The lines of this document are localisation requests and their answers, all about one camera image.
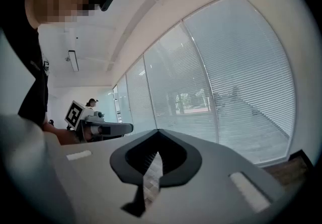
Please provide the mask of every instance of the fluorescent light fixture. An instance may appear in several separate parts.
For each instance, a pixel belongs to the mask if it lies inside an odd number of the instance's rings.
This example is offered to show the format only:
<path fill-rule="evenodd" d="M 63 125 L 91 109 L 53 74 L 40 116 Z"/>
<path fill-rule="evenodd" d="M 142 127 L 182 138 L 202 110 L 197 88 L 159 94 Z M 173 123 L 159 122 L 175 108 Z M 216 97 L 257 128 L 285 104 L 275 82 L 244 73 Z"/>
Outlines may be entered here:
<path fill-rule="evenodd" d="M 70 59 L 72 69 L 75 72 L 78 72 L 79 68 L 78 68 L 78 63 L 77 63 L 77 58 L 76 58 L 76 52 L 74 50 L 69 50 L 68 55 L 69 55 L 69 59 Z"/>

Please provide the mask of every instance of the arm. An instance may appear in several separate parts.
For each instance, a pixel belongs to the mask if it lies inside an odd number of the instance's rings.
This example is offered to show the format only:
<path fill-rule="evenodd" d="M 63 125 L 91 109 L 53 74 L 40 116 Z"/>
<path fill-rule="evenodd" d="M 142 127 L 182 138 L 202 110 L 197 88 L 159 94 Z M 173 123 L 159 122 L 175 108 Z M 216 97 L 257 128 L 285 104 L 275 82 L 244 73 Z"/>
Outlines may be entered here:
<path fill-rule="evenodd" d="M 75 131 L 68 131 L 66 129 L 58 129 L 49 123 L 44 123 L 42 129 L 45 132 L 55 134 L 61 145 L 79 143 L 78 139 L 75 136 Z"/>
<path fill-rule="evenodd" d="M 42 126 L 42 130 L 44 132 L 50 132 L 57 136 L 58 141 L 61 145 L 67 145 L 67 144 L 76 144 L 79 143 L 79 140 L 76 138 L 75 131 L 68 131 L 66 129 L 58 129 L 48 122 L 45 122 Z M 98 132 L 102 133 L 102 128 L 98 128 Z M 85 127 L 84 130 L 84 138 L 86 141 L 89 141 L 92 139 L 92 132 L 90 127 Z"/>

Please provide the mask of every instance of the white wall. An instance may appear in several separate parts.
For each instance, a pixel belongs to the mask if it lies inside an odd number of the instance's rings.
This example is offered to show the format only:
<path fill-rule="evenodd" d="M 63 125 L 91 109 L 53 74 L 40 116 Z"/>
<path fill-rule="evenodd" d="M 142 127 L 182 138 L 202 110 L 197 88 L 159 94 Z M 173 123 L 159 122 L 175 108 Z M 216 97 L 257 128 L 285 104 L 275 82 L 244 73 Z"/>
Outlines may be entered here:
<path fill-rule="evenodd" d="M 47 103 L 47 118 L 48 120 L 52 119 L 52 105 L 54 101 L 56 100 L 56 90 L 54 88 L 56 82 L 56 77 L 53 75 L 53 73 L 49 73 L 48 75 L 48 103 Z"/>
<path fill-rule="evenodd" d="M 163 0 L 136 26 L 113 67 L 116 84 L 134 61 L 180 19 L 213 0 Z M 266 18 L 290 61 L 296 89 L 296 123 L 290 152 L 303 149 L 313 163 L 321 145 L 322 44 L 303 0 L 248 0 Z"/>
<path fill-rule="evenodd" d="M 57 128 L 67 127 L 65 116 L 73 100 L 85 105 L 90 98 L 99 100 L 93 109 L 105 114 L 105 122 L 117 122 L 111 87 L 64 87 L 55 88 L 55 92 L 57 97 L 50 98 L 50 115 Z"/>
<path fill-rule="evenodd" d="M 55 87 L 111 86 L 110 72 L 79 71 L 59 75 L 55 78 Z"/>

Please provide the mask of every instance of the black shirt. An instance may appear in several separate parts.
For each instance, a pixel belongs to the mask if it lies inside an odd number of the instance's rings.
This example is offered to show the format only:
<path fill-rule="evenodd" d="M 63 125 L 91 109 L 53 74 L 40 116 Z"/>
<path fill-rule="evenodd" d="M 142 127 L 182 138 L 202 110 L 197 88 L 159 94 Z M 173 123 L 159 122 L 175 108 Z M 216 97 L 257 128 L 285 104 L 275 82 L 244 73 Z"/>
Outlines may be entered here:
<path fill-rule="evenodd" d="M 2 12 L 2 28 L 12 49 L 35 77 L 26 95 L 19 115 L 42 126 L 48 102 L 48 77 L 45 73 L 39 46 L 38 31 L 33 29 L 26 16 L 25 0 L 7 0 Z"/>

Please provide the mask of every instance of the window blinds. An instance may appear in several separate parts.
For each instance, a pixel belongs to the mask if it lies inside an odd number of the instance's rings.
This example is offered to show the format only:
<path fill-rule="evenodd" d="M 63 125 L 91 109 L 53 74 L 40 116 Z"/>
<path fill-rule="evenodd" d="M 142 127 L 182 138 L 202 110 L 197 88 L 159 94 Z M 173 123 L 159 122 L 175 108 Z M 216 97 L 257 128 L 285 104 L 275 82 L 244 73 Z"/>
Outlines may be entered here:
<path fill-rule="evenodd" d="M 213 91 L 219 142 L 253 163 L 286 156 L 295 93 L 286 54 L 246 0 L 220 0 L 184 20 Z"/>
<path fill-rule="evenodd" d="M 122 122 L 133 124 L 131 111 L 130 111 L 129 96 L 127 94 L 127 85 L 126 85 L 126 76 L 125 75 L 117 83 L 117 89 L 118 89 L 118 100 L 119 100 L 119 105 L 120 105 Z"/>
<path fill-rule="evenodd" d="M 126 78 L 135 133 L 155 129 L 143 57 L 126 73 Z"/>
<path fill-rule="evenodd" d="M 183 25 L 146 51 L 144 61 L 157 127 L 217 141 L 210 87 Z"/>
<path fill-rule="evenodd" d="M 121 116 L 121 111 L 120 111 L 119 94 L 117 91 L 117 85 L 113 88 L 113 94 L 114 94 L 114 103 L 115 103 L 117 122 L 122 123 L 122 116 Z"/>

